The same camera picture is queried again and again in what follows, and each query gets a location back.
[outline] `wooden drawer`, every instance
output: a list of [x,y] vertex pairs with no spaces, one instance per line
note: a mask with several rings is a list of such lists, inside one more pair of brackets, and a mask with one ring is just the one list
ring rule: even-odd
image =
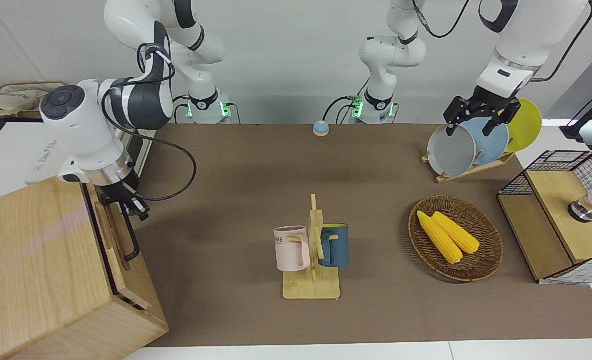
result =
[[86,185],[84,191],[89,196],[90,214],[94,215],[100,233],[99,240],[106,256],[108,274],[113,280],[112,287],[127,303],[165,322],[143,255],[125,260],[134,247],[120,207],[117,203],[101,205],[100,194],[92,185]]

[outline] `brown table mat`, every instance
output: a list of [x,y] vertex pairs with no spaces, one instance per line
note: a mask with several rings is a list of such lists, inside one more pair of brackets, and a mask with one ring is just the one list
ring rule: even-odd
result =
[[[495,195],[506,166],[446,184],[419,157],[435,125],[169,125],[157,137],[190,150],[195,183],[150,203],[136,224],[170,331],[151,346],[251,346],[592,338],[588,286],[537,285]],[[162,196],[190,174],[154,144],[140,191]],[[330,223],[348,223],[351,260],[339,300],[284,300],[272,229],[306,225],[309,194]],[[498,228],[504,261],[491,278],[453,284],[419,262],[407,238],[417,201],[473,203]]]

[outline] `wicker basket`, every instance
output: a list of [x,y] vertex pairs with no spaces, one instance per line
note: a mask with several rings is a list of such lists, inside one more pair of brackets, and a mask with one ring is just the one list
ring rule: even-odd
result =
[[[476,253],[464,253],[456,264],[449,264],[422,230],[416,212],[427,215],[442,212],[479,242]],[[502,262],[502,242],[490,219],[471,203],[457,197],[439,195],[426,198],[415,205],[409,217],[409,237],[418,256],[434,271],[447,278],[471,283],[493,275]]]

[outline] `robotic arm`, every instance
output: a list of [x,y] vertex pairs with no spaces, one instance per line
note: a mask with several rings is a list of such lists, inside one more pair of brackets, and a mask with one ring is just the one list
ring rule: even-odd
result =
[[[40,103],[40,114],[53,138],[81,171],[80,177],[65,180],[93,183],[107,203],[122,203],[141,221],[149,216],[149,207],[135,191],[134,163],[108,121],[141,130],[160,130],[169,121],[170,79],[175,73],[172,44],[179,43],[170,41],[168,31],[180,42],[192,42],[197,50],[205,35],[201,26],[195,26],[194,17],[190,0],[108,0],[104,10],[107,28],[118,41],[136,50],[142,75],[62,86]],[[199,52],[193,57],[209,59]]]
[[[422,7],[424,0],[417,4]],[[426,54],[412,0],[392,0],[387,26],[397,36],[370,36],[360,45],[360,60],[369,68],[370,78],[353,117],[366,124],[380,124],[391,114],[398,79],[387,69],[416,67]]]
[[186,14],[178,16],[178,27],[168,29],[172,39],[172,61],[186,80],[190,116],[198,124],[217,124],[229,118],[229,97],[216,88],[205,65],[217,64],[225,56],[225,44],[219,37],[205,32],[191,8],[191,0],[176,0]]
[[480,16],[501,39],[474,94],[468,99],[456,96],[444,112],[450,136],[456,126],[474,117],[490,118],[483,129],[485,136],[496,126],[510,123],[520,109],[517,92],[529,84],[588,4],[588,0],[501,1],[497,19]]

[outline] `wooden box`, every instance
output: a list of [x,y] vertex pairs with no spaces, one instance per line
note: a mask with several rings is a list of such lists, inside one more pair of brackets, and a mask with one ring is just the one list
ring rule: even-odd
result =
[[116,210],[55,178],[0,198],[0,359],[118,360],[167,332]]
[[592,222],[567,206],[592,189],[592,152],[545,152],[498,200],[540,284],[592,283]]

